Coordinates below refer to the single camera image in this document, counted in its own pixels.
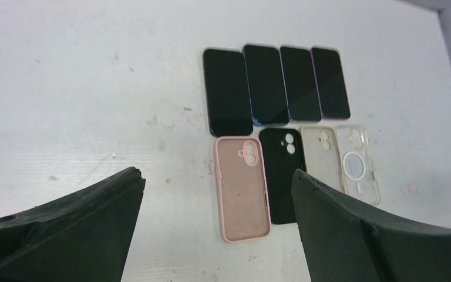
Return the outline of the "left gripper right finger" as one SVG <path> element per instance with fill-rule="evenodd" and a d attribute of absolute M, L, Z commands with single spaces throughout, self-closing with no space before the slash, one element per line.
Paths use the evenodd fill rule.
<path fill-rule="evenodd" d="M 388 213 L 303 170 L 291 193 L 312 281 L 451 281 L 451 229 Z"/>

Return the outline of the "clear phone case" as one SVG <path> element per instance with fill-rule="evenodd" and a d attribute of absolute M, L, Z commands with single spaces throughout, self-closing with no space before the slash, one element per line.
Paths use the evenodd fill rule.
<path fill-rule="evenodd" d="M 368 153 L 369 139 L 360 125 L 334 127 L 341 164 L 341 184 L 347 195 L 377 206 L 381 195 L 375 167 Z"/>

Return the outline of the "phone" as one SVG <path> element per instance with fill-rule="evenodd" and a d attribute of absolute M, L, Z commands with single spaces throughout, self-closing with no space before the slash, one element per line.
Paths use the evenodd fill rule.
<path fill-rule="evenodd" d="M 242 53 L 207 48 L 203 52 L 209 130 L 212 136 L 248 136 L 253 121 Z"/>
<path fill-rule="evenodd" d="M 286 125 L 290 117 L 279 50 L 272 46 L 246 44 L 243 55 L 253 123 L 258 126 Z"/>
<path fill-rule="evenodd" d="M 348 120 L 351 111 L 339 52 L 313 47 L 311 55 L 323 117 Z"/>

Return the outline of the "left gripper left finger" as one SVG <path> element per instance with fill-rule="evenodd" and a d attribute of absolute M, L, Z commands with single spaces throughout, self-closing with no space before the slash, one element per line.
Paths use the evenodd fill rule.
<path fill-rule="evenodd" d="M 0 281 L 120 281 L 146 181 L 128 167 L 0 218 Z"/>

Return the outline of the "black phone case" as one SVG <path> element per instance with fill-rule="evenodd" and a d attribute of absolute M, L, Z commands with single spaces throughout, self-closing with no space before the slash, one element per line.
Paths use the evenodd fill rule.
<path fill-rule="evenodd" d="M 305 168 L 300 133 L 289 128 L 265 128 L 259 133 L 264 157 L 271 223 L 296 222 L 292 178 L 296 170 Z"/>

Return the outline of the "black smartphone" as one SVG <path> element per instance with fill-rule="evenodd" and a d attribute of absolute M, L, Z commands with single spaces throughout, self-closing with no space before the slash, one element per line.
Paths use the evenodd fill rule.
<path fill-rule="evenodd" d="M 282 46 L 280 55 L 290 118 L 300 122 L 321 121 L 311 53 L 307 49 Z"/>

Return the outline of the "beige phone case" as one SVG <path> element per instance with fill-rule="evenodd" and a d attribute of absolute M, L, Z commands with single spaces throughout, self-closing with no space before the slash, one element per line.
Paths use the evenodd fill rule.
<path fill-rule="evenodd" d="M 300 135 L 305 171 L 326 185 L 344 192 L 334 130 L 327 126 L 304 126 L 300 128 Z"/>

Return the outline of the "pink phone case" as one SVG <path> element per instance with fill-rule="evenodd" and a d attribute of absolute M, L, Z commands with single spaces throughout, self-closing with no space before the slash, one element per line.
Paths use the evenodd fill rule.
<path fill-rule="evenodd" d="M 222 238 L 239 243 L 267 237 L 271 215 L 260 141 L 249 136 L 220 137 L 214 163 Z"/>

